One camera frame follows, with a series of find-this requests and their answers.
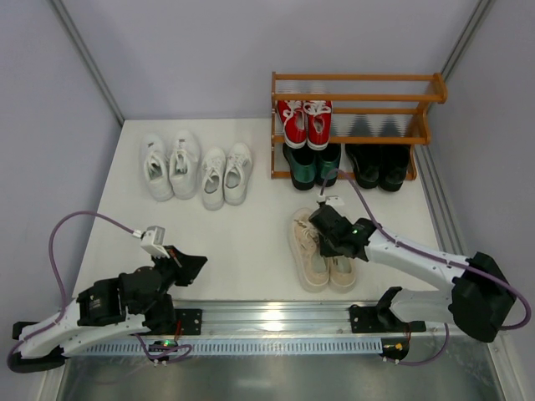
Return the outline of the green loafer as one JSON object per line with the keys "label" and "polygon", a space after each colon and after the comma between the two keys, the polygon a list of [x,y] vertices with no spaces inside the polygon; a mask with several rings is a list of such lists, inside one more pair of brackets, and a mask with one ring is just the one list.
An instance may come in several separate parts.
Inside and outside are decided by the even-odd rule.
{"label": "green loafer", "polygon": [[334,172],[334,169],[339,168],[341,155],[341,144],[328,144],[325,149],[316,152],[316,185],[322,186],[325,180],[326,187],[335,184],[338,178],[338,173]]}
{"label": "green loafer", "polygon": [[293,187],[300,191],[311,190],[317,174],[315,152],[307,145],[294,149],[284,144],[283,156],[289,165]]}

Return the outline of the black loafer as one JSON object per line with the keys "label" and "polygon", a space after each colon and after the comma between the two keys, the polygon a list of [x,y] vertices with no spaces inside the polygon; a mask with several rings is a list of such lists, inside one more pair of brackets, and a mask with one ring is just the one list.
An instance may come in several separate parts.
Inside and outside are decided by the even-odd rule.
{"label": "black loafer", "polygon": [[405,182],[410,163],[410,148],[406,145],[383,145],[379,186],[388,192],[398,191]]}
{"label": "black loafer", "polygon": [[345,153],[352,165],[357,184],[373,189],[379,184],[381,153],[379,145],[346,144]]}

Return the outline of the large white sneaker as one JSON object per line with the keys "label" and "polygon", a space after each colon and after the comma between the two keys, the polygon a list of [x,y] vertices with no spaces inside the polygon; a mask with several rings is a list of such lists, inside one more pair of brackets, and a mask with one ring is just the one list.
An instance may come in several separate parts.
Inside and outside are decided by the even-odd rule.
{"label": "large white sneaker", "polygon": [[196,194],[197,169],[201,147],[189,130],[181,130],[172,141],[169,180],[175,196],[188,200]]}
{"label": "large white sneaker", "polygon": [[140,143],[141,169],[150,195],[159,202],[168,201],[174,192],[169,180],[166,145],[158,134],[143,136]]}

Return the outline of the small white sneaker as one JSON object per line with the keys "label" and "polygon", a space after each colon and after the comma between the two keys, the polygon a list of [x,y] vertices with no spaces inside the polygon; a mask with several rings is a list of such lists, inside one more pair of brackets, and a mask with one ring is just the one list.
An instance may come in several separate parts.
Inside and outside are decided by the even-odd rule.
{"label": "small white sneaker", "polygon": [[253,168],[252,154],[244,143],[236,143],[227,155],[224,175],[224,199],[239,206],[247,197],[247,185]]}
{"label": "small white sneaker", "polygon": [[223,179],[226,156],[221,148],[209,149],[201,163],[201,199],[209,211],[219,210],[224,203]]}

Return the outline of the red canvas sneaker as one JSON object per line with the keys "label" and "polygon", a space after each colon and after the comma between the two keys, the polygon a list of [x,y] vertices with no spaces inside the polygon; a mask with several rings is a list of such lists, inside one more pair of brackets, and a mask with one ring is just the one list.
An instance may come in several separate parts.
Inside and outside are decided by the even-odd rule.
{"label": "red canvas sneaker", "polygon": [[308,147],[324,150],[329,144],[333,105],[329,100],[305,101],[303,111],[308,119]]}
{"label": "red canvas sneaker", "polygon": [[306,144],[305,113],[300,100],[280,100],[276,110],[283,126],[285,144],[291,149],[303,148]]}

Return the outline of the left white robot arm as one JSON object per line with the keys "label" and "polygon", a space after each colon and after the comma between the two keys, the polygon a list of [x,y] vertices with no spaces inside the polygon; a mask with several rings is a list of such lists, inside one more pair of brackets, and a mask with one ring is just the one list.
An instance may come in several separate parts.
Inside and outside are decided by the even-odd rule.
{"label": "left white robot arm", "polygon": [[13,337],[18,346],[8,356],[14,373],[36,373],[58,368],[85,349],[134,334],[166,335],[177,324],[173,286],[187,287],[208,262],[174,246],[164,256],[153,256],[151,266],[99,280],[64,309],[42,322],[17,322]]}

